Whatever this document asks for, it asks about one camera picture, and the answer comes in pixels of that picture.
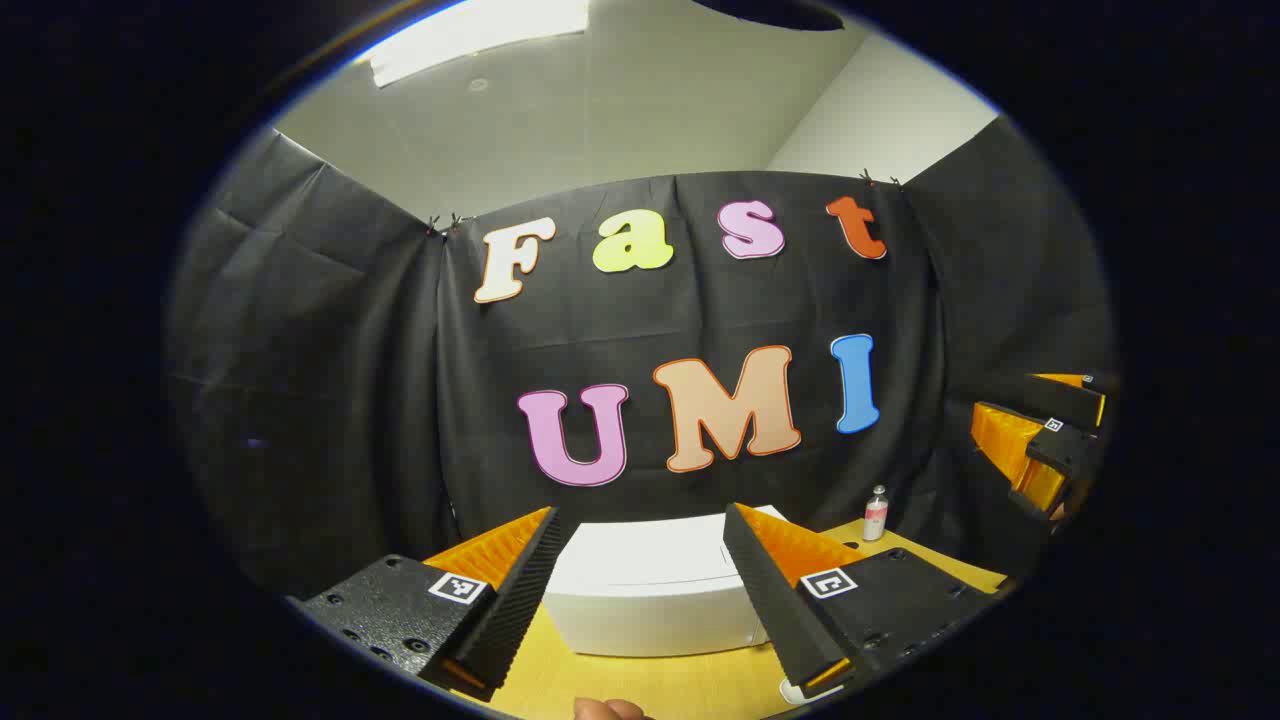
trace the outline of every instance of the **finger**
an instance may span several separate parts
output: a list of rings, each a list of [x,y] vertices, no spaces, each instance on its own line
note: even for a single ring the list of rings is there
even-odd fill
[[[617,712],[621,720],[644,720],[644,710],[640,710],[640,706],[634,702],[607,700],[604,705],[608,705],[613,712]]]
[[[573,720],[623,720],[608,705],[589,697],[573,698]]]

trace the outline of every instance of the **small bottle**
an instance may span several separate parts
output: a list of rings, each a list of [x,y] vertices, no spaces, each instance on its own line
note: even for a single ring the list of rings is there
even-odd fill
[[[872,501],[867,503],[867,516],[863,521],[863,539],[874,542],[884,534],[884,516],[888,515],[888,498],[884,497],[884,486],[876,486],[872,491]]]

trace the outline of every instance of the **white box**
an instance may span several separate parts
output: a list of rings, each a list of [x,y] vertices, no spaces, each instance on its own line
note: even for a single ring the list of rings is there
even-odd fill
[[[772,505],[758,510],[782,518]],[[723,534],[723,512],[582,523],[556,561],[543,605],[570,650],[584,655],[659,657],[760,644],[768,637]]]

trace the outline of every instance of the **black fabric curtain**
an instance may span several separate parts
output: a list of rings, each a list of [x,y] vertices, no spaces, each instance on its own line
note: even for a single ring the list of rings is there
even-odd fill
[[[874,214],[883,259],[854,252],[827,211],[845,196]],[[772,210],[777,254],[726,251],[718,213],[745,201]],[[662,217],[671,260],[602,272],[600,224],[634,209]],[[476,302],[485,236],[540,218],[556,234],[515,270],[520,293]],[[822,530],[859,516],[876,484],[891,529],[1016,568],[1042,524],[973,455],[972,402],[948,388],[1117,366],[1088,229],[1002,119],[902,187],[664,176],[530,200],[447,234],[270,132],[193,222],[172,301],[170,383],[195,480],[250,577],[302,597],[379,555],[425,557],[547,505],[573,524],[772,503]],[[846,434],[832,342],[851,334],[874,341],[879,418]],[[732,393],[768,346],[791,354],[800,443],[751,455],[748,430],[730,460],[704,432],[710,465],[672,471],[672,401],[654,370],[700,359]],[[605,383],[627,388],[626,469],[595,487],[557,482],[517,400],[563,393],[564,448],[590,462],[602,441],[580,393]]]

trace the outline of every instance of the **wooden table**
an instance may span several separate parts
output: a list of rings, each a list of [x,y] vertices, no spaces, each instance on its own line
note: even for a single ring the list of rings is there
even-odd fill
[[[995,592],[1005,575],[960,562],[891,532],[863,542],[863,520],[822,534],[859,543],[863,555],[905,547],[937,568],[983,591]],[[511,673],[489,703],[460,697],[527,720],[570,720],[573,698],[622,698],[654,720],[760,719],[795,706],[782,700],[782,666],[772,643],[684,657],[600,657],[568,650],[539,607]]]

